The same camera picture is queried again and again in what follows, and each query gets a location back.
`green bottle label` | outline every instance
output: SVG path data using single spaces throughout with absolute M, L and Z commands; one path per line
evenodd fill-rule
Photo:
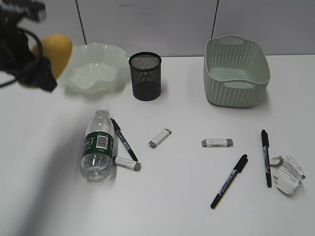
M 112 157 L 114 138 L 105 132 L 93 132 L 88 134 L 84 140 L 82 156 L 91 153 L 101 153 Z

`black cable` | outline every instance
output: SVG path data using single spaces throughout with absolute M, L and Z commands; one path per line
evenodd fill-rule
M 17 79 L 14 78 L 13 80 L 4 82 L 4 83 L 0 84 L 0 88 L 5 87 L 5 86 L 9 86 L 10 84 L 15 83 L 16 81 L 17 81 Z
M 213 38 L 213 33 L 215 31 L 215 26 L 216 26 L 216 20 L 217 20 L 217 12 L 218 12 L 218 7 L 219 7 L 219 1 L 217 2 L 217 7 L 216 7 L 216 13 L 215 13 L 215 19 L 213 21 L 213 26 L 212 26 L 212 34 L 211 34 L 211 39 Z
M 82 19 L 81 19 L 81 13 L 80 13 L 80 9 L 79 9 L 78 0 L 75 0 L 75 4 L 77 7 L 77 11 L 78 11 L 78 16 L 79 16 L 79 20 L 80 20 L 81 30 L 82 30 L 82 34 L 83 34 L 83 38 L 84 38 L 84 43 L 85 43 L 85 45 L 87 45 L 87 39 L 86 39 L 85 33 L 84 33 L 84 28 L 83 28 L 83 23 L 82 23 Z
M 23 75 L 23 73 L 26 73 L 26 72 L 28 72 L 29 70 L 32 70 L 33 67 L 37 66 L 38 62 L 39 62 L 39 61 L 41 60 L 41 58 L 43 57 L 43 45 L 41 44 L 40 39 L 39 39 L 34 33 L 28 31 L 27 29 L 22 29 L 22 28 L 18 28 L 18 30 L 20 30 L 20 31 L 22 31 L 22 32 L 24 32 L 24 33 L 29 34 L 30 36 L 32 36 L 33 39 L 35 39 L 36 44 L 37 44 L 37 46 L 38 46 L 38 57 L 36 57 L 36 60 L 33 62 L 33 64 L 32 64 L 31 66 L 29 66 L 26 70 L 24 70 L 24 71 L 22 72 L 22 75 Z M 17 81 L 18 81 L 18 79 L 17 79 L 18 76 L 21 76 L 21 74 L 15 76 L 15 78 L 14 78 L 13 80 L 10 80 L 10 81 L 7 81 L 7 82 L 4 82 L 4 83 L 0 84 L 0 88 L 3 88 L 3 87 L 5 87 L 5 86 L 9 86 L 9 85 L 11 85 L 11 84 L 17 82 Z

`mesh pen holder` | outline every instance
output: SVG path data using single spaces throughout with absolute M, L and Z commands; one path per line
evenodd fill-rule
M 150 52 L 130 57 L 133 96 L 141 101 L 152 101 L 161 94 L 161 62 L 159 55 Z
M 225 107 L 250 107 L 266 90 L 270 72 L 260 46 L 238 36 L 207 42 L 204 86 L 209 102 Z

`woven plastic basket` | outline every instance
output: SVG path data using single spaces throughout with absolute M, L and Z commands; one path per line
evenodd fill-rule
M 233 35 L 207 42 L 204 86 L 209 102 L 225 107 L 250 107 L 269 80 L 268 63 L 257 43 Z

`bottle cap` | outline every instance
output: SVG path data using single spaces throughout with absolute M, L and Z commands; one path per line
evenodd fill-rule
M 98 112 L 98 111 L 107 111 L 107 112 L 109 113 L 109 107 L 106 106 L 106 105 L 100 105 L 100 106 L 98 106 L 98 108 L 97 108 L 96 111 L 97 111 L 97 112 Z

